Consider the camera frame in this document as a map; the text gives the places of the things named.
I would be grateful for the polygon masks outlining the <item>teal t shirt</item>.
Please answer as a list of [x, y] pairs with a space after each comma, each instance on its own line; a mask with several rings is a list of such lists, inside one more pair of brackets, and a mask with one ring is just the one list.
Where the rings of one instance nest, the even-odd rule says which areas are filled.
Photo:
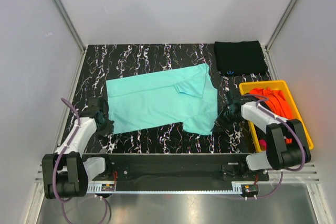
[[185, 132], [211, 135], [217, 89], [206, 63], [106, 81], [116, 134], [181, 122]]

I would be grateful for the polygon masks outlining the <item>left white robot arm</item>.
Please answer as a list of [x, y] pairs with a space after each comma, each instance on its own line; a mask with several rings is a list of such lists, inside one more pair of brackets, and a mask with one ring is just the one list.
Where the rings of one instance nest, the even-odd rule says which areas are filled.
[[64, 98], [61, 101], [76, 120], [64, 142], [52, 154], [44, 155], [41, 166], [45, 197], [67, 202], [70, 198], [83, 197], [95, 177], [107, 180], [113, 175], [113, 167], [104, 157], [83, 161], [82, 156], [93, 135], [113, 133], [114, 122], [108, 117], [108, 102], [103, 98], [90, 98], [82, 111], [77, 111]]

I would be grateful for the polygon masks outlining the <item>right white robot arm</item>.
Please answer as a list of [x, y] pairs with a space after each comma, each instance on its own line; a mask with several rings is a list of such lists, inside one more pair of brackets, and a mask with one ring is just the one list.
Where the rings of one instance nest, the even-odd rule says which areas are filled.
[[311, 153], [303, 123], [271, 112], [266, 107], [266, 97], [257, 94], [233, 96], [226, 93], [227, 105], [215, 120], [213, 132], [223, 132], [235, 122], [253, 123], [266, 135], [266, 150], [249, 154], [238, 167], [239, 176], [250, 180], [258, 170], [297, 171], [311, 161]]

